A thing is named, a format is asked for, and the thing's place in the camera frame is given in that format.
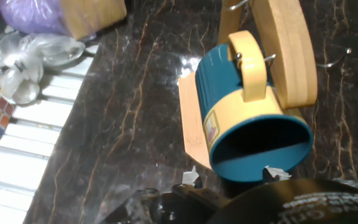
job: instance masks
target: wooden mug holder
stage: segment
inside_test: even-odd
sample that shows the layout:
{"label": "wooden mug holder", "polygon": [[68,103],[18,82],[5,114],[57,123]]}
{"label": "wooden mug holder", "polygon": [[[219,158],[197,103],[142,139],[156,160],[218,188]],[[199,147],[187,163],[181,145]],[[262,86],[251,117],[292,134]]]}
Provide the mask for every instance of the wooden mug holder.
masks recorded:
{"label": "wooden mug holder", "polygon": [[[242,8],[228,7],[242,0],[223,0],[218,44],[239,29]],[[314,53],[299,0],[250,0],[265,56],[275,54],[270,66],[277,98],[283,111],[311,106],[317,99]],[[195,73],[179,78],[179,96],[186,153],[211,168],[198,104]]]}

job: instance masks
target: plastic bag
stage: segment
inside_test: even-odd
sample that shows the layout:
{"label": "plastic bag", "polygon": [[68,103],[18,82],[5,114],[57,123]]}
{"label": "plastic bag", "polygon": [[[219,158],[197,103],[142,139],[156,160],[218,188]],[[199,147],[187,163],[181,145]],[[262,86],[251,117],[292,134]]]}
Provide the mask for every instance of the plastic bag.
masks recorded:
{"label": "plastic bag", "polygon": [[56,67],[78,59],[85,44],[55,34],[18,33],[0,41],[0,91],[18,104],[34,101],[40,93],[44,66]]}
{"label": "plastic bag", "polygon": [[30,34],[19,42],[19,49],[36,55],[45,67],[57,67],[78,59],[85,44],[55,34]]}
{"label": "plastic bag", "polygon": [[124,0],[0,0],[11,27],[24,32],[84,38],[126,17]]}
{"label": "plastic bag", "polygon": [[60,0],[0,0],[0,11],[13,28],[30,33],[68,34]]}

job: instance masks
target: mug label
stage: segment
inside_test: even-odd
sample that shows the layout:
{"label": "mug label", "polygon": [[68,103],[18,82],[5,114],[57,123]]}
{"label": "mug label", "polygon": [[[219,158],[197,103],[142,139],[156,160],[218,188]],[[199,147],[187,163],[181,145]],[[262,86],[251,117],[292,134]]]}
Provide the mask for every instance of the mug label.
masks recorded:
{"label": "mug label", "polygon": [[210,145],[219,134],[219,126],[218,122],[216,121],[215,111],[212,111],[212,113],[208,116],[205,122],[204,131],[207,143]]}

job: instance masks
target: yellow mug handle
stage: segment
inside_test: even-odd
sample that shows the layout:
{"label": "yellow mug handle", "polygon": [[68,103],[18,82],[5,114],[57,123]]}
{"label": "yellow mug handle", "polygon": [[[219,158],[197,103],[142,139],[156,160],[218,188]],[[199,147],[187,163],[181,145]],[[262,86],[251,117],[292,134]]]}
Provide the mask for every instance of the yellow mug handle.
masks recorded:
{"label": "yellow mug handle", "polygon": [[227,59],[237,60],[237,68],[241,70],[244,102],[263,100],[267,86],[266,64],[258,43],[249,31],[229,35]]}

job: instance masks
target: marble countertop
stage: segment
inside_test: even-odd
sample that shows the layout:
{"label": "marble countertop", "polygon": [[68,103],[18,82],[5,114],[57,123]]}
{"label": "marble countertop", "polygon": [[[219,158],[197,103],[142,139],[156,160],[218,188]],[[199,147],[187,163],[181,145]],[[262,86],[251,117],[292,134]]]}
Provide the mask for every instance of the marble countertop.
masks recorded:
{"label": "marble countertop", "polygon": [[[298,177],[358,180],[358,1],[301,0],[318,69],[316,105],[302,109],[314,147]],[[106,31],[24,223],[99,223],[138,189],[169,191],[196,166],[183,150],[177,80],[218,39],[220,1],[133,1]],[[252,15],[241,29],[255,32]]]}

